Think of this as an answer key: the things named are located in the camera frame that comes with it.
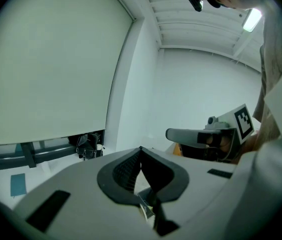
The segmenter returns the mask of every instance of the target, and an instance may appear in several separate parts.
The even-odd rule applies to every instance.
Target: white ceiling
[[[149,2],[160,29],[161,48],[212,52],[261,70],[259,49],[263,43],[263,23],[252,33],[245,31],[242,24],[248,11],[216,9],[206,0],[201,12],[195,11],[188,0]]]

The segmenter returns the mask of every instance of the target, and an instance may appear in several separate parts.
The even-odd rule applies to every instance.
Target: brown shirt
[[[278,9],[268,10],[264,16],[264,44],[260,49],[262,87],[253,113],[253,117],[261,123],[261,127],[253,150],[258,150],[263,143],[274,140],[280,135],[264,97],[282,76],[282,12]]]

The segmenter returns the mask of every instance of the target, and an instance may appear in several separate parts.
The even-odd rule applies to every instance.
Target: ceiling light
[[[243,29],[248,32],[252,32],[257,26],[261,17],[262,13],[258,9],[250,10],[243,22]]]

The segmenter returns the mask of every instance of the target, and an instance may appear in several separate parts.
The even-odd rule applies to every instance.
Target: roller blind
[[[105,129],[131,23],[117,0],[9,0],[0,12],[0,145]]]

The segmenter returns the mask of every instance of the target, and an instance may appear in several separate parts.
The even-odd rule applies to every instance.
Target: qr code
[[[240,130],[241,139],[243,140],[246,136],[253,132],[253,126],[247,108],[241,108],[239,111],[234,113],[234,116]]]

